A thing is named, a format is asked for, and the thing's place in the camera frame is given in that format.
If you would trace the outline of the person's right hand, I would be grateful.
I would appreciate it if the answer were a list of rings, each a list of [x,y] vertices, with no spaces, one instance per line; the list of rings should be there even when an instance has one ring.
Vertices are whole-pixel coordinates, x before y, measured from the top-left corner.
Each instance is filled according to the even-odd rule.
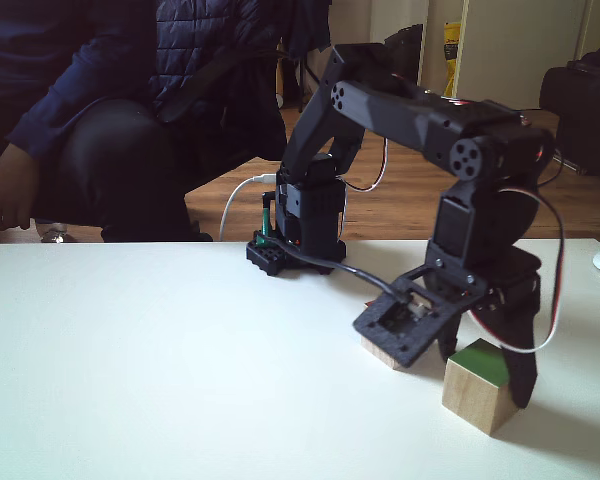
[[[30,227],[39,185],[39,165],[27,152],[9,144],[0,156],[0,231]]]

